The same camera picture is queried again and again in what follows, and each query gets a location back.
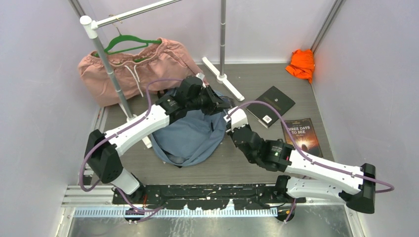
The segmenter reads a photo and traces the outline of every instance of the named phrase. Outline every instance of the gray floor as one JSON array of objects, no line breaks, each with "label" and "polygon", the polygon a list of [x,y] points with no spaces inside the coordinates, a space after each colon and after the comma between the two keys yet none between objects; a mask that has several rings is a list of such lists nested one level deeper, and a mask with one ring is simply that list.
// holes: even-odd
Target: gray floor
[{"label": "gray floor", "polygon": [[[324,158],[333,160],[310,84],[306,80],[292,77],[285,71],[285,66],[285,64],[226,65],[225,71],[229,81],[244,95],[245,101],[256,99],[273,85],[292,98],[295,105],[285,113],[284,119],[311,118]],[[216,82],[215,77],[205,66],[201,65],[201,68],[214,89],[233,97],[223,85]],[[137,115],[147,109],[146,99],[140,96],[129,99],[128,102]],[[266,129],[250,114],[248,120],[253,131],[262,138],[272,140],[284,138],[279,121]],[[118,127],[125,122],[126,117],[120,107],[110,106],[105,130]],[[146,149],[142,142],[132,146],[121,160],[124,167],[144,184],[274,183],[276,177],[280,175],[279,172],[269,172],[255,164],[249,164],[228,136],[210,158],[190,167],[179,169],[164,164],[154,154],[153,149]]]}]

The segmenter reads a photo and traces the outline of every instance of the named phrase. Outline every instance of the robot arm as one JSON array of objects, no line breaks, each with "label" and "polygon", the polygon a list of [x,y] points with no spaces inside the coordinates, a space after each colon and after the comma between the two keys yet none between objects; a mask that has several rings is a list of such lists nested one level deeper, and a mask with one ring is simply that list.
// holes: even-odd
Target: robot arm
[{"label": "robot arm", "polygon": [[[226,116],[225,119],[230,122],[227,134],[250,163],[256,163],[269,171],[300,174],[313,178],[308,180],[281,175],[275,186],[279,194],[291,198],[313,197],[343,200],[351,209],[363,213],[374,213],[375,183],[355,176],[375,178],[376,169],[373,165],[367,163],[361,167],[343,165],[303,152],[312,159],[310,162],[282,139],[273,141],[260,138],[251,130],[243,110],[238,109],[230,118]],[[345,170],[351,175],[330,170],[316,163]]]},{"label": "robot arm", "polygon": [[[200,78],[187,77],[174,95],[164,95],[152,105],[147,118],[142,122],[138,123],[147,112],[105,133],[99,130],[91,132],[85,154],[105,138],[116,136],[93,152],[87,163],[102,183],[115,185],[131,201],[137,201],[142,197],[144,186],[123,168],[120,157],[147,135],[185,117],[188,111],[201,110],[206,115],[213,115],[228,108],[230,105],[219,98],[210,86],[205,86]],[[132,126],[129,130],[118,133],[129,126]]]},{"label": "robot arm", "polygon": [[[213,115],[228,109],[229,106],[210,86],[203,85],[201,79],[188,77],[182,81],[174,95],[165,95],[152,105],[146,119],[143,118],[147,113],[143,113],[105,133],[99,130],[91,132],[86,154],[102,140],[107,138],[109,140],[93,152],[87,163],[102,183],[112,183],[126,193],[129,200],[136,202],[143,197],[144,186],[123,168],[120,157],[145,136],[185,117],[190,110],[201,110],[206,115]],[[315,179],[303,180],[281,175],[275,186],[277,194],[287,198],[343,200],[351,209],[374,213],[375,183],[355,177],[363,175],[375,178],[373,165],[364,164],[361,167],[343,165],[303,153],[312,159],[309,162],[293,146],[281,139],[274,141],[260,138],[251,130],[243,110],[239,109],[230,118],[226,116],[225,119],[228,121],[227,134],[250,163],[269,171],[306,175]],[[128,126],[132,126],[131,129],[118,133]],[[331,171],[316,165],[317,161],[329,167],[345,170],[352,175]]]}]

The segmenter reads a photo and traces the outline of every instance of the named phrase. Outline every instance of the book cover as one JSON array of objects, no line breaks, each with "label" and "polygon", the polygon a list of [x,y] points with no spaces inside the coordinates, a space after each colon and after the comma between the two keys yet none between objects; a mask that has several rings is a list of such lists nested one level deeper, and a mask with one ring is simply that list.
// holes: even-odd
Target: book cover
[{"label": "book cover", "polygon": [[[316,132],[314,131],[313,123],[310,118],[288,120],[285,121],[285,124],[287,125],[298,147],[313,156],[323,157],[319,140],[317,139]],[[285,142],[293,145],[283,125],[282,130],[284,132]]]},{"label": "book cover", "polygon": [[[263,101],[271,105],[281,116],[295,105],[295,102],[290,97],[274,86],[269,88],[256,100]],[[278,116],[265,105],[250,104],[246,107],[246,109],[266,128],[269,128],[279,119]]]}]

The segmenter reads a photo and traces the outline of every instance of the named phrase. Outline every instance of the white drawstring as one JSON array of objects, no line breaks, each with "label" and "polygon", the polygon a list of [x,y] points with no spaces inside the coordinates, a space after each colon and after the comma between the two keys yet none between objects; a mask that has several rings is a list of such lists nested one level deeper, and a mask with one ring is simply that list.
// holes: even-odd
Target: white drawstring
[{"label": "white drawstring", "polygon": [[134,81],[135,81],[135,83],[137,83],[137,87],[138,87],[138,90],[140,91],[140,94],[141,94],[141,97],[144,97],[144,94],[143,94],[143,92],[141,91],[141,88],[140,88],[140,77],[138,76],[138,73],[137,73],[137,70],[135,69],[136,67],[137,67],[137,65],[134,65],[134,72],[135,72],[135,75],[134,75],[134,73],[131,71],[131,69],[127,66],[127,65],[125,65],[125,67],[129,70],[129,72],[131,73],[131,75],[132,75],[132,77],[134,78]]}]

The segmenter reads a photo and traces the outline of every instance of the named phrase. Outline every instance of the metal pole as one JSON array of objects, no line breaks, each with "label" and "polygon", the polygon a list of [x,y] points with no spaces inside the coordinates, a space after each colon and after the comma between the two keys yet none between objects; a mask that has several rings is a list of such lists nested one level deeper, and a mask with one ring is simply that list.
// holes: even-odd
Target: metal pole
[{"label": "metal pole", "polygon": [[131,10],[131,11],[127,11],[125,13],[121,13],[121,14],[116,15],[116,16],[106,18],[104,20],[97,21],[96,24],[97,24],[97,27],[100,28],[102,26],[106,26],[106,25],[109,25],[109,24],[112,24],[112,23],[115,23],[115,22],[119,22],[121,20],[130,18],[130,17],[135,16],[135,15],[139,15],[139,14],[147,12],[147,11],[151,11],[151,10],[160,8],[162,6],[167,6],[167,5],[175,3],[177,1],[181,1],[181,0],[159,1],[159,2],[156,2],[156,3],[150,4],[150,5],[144,6],[144,7],[140,7],[140,8]]},{"label": "metal pole", "polygon": [[329,30],[330,26],[334,22],[337,13],[339,12],[342,5],[345,3],[346,0],[335,0],[333,3],[332,8],[330,9],[330,12],[328,16],[326,17],[325,22],[323,23],[323,26],[321,27],[319,33],[316,36],[316,39],[314,40],[313,45],[311,46],[311,51],[316,53],[320,43],[322,42],[324,36],[326,35],[327,31]]},{"label": "metal pole", "polygon": [[220,76],[224,76],[226,5],[227,5],[227,0],[221,0]]},{"label": "metal pole", "polygon": [[124,96],[124,93],[121,90],[121,87],[119,86],[119,83],[117,81],[117,78],[115,76],[114,69],[109,64],[107,54],[104,51],[103,45],[100,42],[99,36],[92,39],[94,46],[96,47],[97,54],[99,54],[100,59],[102,60],[103,66],[106,69],[106,72],[108,73],[109,78],[111,79],[112,83],[114,84],[115,90],[118,94],[119,99],[121,100],[121,104],[123,108],[125,109],[126,115],[128,116],[128,119],[133,119],[133,115],[131,113],[131,110],[129,109],[128,101],[126,101],[126,98]]},{"label": "metal pole", "polygon": [[71,6],[79,17],[86,15],[79,0],[68,0],[68,2],[70,2]]}]

